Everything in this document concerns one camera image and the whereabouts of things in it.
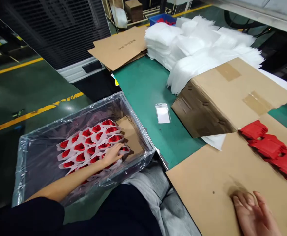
yellow floor line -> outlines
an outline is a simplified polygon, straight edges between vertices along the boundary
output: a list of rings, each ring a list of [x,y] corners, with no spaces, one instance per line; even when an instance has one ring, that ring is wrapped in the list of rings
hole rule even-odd
[[[6,123],[0,125],[0,130],[5,129],[5,128],[9,127],[9,126],[15,125],[15,124],[17,124],[17,123],[19,123],[19,122],[21,122],[21,121],[24,121],[24,120],[26,120],[26,119],[29,119],[29,118],[31,118],[31,117],[34,117],[34,116],[36,116],[36,115],[38,115],[38,114],[41,114],[41,113],[43,113],[43,112],[46,112],[46,111],[48,111],[48,110],[51,110],[51,109],[57,107],[61,102],[71,101],[71,100],[74,100],[74,99],[76,99],[77,97],[80,97],[80,96],[82,96],[82,95],[83,95],[82,92],[76,93],[76,94],[73,95],[73,96],[70,96],[70,97],[68,97],[68,98],[62,99],[62,100],[57,101],[57,102],[54,102],[54,103],[52,103],[51,105],[45,106],[45,107],[40,108],[40,109],[38,109],[38,110],[36,110],[36,111],[33,111],[33,112],[30,112],[30,113],[25,114],[25,115],[23,115],[23,116],[20,116],[20,117],[14,119],[14,120],[8,121],[8,122],[6,122]]]
[[[204,9],[204,8],[207,8],[207,7],[211,7],[211,6],[212,6],[212,4],[204,5],[202,7],[198,7],[198,8],[195,8],[195,9],[187,10],[185,12],[177,13],[177,14],[173,15],[172,17],[178,17],[178,16],[181,16],[181,15],[184,15],[184,14],[187,14],[187,13],[191,13],[193,11],[197,11],[197,10]]]
[[[20,67],[24,67],[24,66],[27,66],[27,65],[36,63],[36,62],[38,62],[38,61],[42,61],[42,60],[43,60],[43,58],[40,57],[40,58],[35,59],[35,60],[32,60],[32,61],[28,61],[28,62],[21,63],[21,64],[19,64],[19,65],[13,66],[13,67],[9,67],[9,68],[7,68],[7,69],[2,69],[2,70],[0,70],[0,74],[5,73],[5,72],[8,72],[8,71],[11,71],[11,70],[15,70],[15,69],[18,69],[18,68],[20,68]]]

black sleeve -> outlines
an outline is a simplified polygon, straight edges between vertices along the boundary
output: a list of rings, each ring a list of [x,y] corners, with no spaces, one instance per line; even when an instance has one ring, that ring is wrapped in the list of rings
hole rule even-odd
[[[58,231],[64,220],[61,204],[45,197],[34,198],[14,208],[0,211],[0,232],[31,235]]]

person's right hand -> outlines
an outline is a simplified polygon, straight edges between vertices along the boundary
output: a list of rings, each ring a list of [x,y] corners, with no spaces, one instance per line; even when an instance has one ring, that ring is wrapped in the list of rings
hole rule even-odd
[[[282,236],[279,227],[269,210],[266,200],[259,192],[256,196],[248,192],[236,192],[233,203],[239,224],[245,236]]]
[[[102,159],[102,162],[105,167],[113,164],[118,159],[121,159],[124,155],[117,155],[118,151],[124,146],[124,143],[116,143],[111,147],[107,153],[105,154],[104,158]]]

green table surface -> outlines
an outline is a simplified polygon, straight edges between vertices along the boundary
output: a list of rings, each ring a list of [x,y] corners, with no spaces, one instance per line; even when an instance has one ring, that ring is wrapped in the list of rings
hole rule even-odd
[[[114,72],[133,110],[171,169],[206,143],[201,138],[193,139],[170,108],[176,96],[166,87],[169,74],[166,68],[148,56]],[[156,103],[168,104],[171,123],[158,124]],[[287,104],[269,114],[287,127]]]

blue plastic bin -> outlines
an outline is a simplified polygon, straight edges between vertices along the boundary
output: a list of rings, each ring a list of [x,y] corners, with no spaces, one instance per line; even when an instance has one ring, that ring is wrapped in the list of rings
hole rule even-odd
[[[163,13],[163,14],[160,14],[160,15],[156,15],[156,16],[150,17],[150,18],[149,18],[150,26],[152,26],[152,25],[154,25],[155,23],[157,23],[157,21],[158,21],[159,19],[161,19],[161,18],[164,19],[164,22],[165,22],[165,21],[168,21],[168,22],[171,22],[171,23],[172,23],[172,22],[176,23],[176,18],[174,18],[174,17],[172,17],[172,16],[170,16],[170,15],[168,15],[168,14],[166,14],[166,13]]]

